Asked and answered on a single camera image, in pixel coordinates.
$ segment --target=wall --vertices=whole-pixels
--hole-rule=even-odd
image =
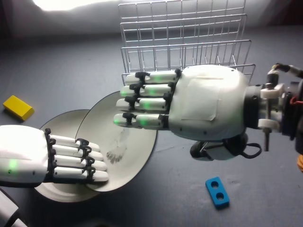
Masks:
[[[14,37],[106,34],[120,31],[118,4],[126,2],[129,1],[109,0],[68,11],[43,11],[32,0],[4,0],[4,8]],[[289,2],[290,0],[246,0],[247,26],[270,24]]]

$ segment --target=table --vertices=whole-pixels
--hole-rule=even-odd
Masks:
[[[247,29],[252,40],[247,63],[257,65],[252,83],[265,83],[277,62],[303,68],[303,26]],[[66,111],[90,109],[122,85],[119,35],[28,39],[4,43],[0,51],[0,102],[16,95],[34,107],[22,123],[40,128]],[[281,76],[280,82],[297,81]],[[0,124],[20,122],[0,113]],[[263,134],[248,130],[249,142]],[[34,189],[3,188],[31,226],[65,227],[284,227],[303,221],[303,174],[288,137],[272,134],[270,152],[253,160],[199,162],[192,141],[168,131],[158,134],[152,157],[127,185],[89,201],[63,204]],[[205,181],[219,176],[230,207],[217,211]]]

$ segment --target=screw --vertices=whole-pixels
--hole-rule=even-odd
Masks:
[[[265,85],[265,87],[268,90],[272,90],[272,89],[274,89],[275,86],[272,83],[267,83]],[[268,98],[266,100],[266,115],[265,115],[265,118],[270,119],[270,117],[271,117],[271,100]],[[265,134],[264,150],[268,151],[269,150],[269,134],[271,133],[271,128],[264,128],[263,132]]]

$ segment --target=red wire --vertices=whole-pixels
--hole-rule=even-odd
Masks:
[[[294,96],[292,97],[292,99],[290,100],[290,105],[303,105],[303,101],[296,101],[297,97]]]

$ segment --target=plate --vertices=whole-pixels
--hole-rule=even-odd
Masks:
[[[112,93],[99,101],[86,115],[77,138],[98,144],[107,165],[109,180],[87,187],[107,192],[120,188],[132,180],[147,162],[157,137],[157,131],[123,128],[113,123],[114,115],[121,113],[116,102],[121,96]]]
[[[75,138],[77,130],[89,110],[75,110],[54,117],[41,127],[50,128],[52,134]],[[43,196],[58,202],[80,202],[99,193],[81,184],[42,183],[36,190]]]

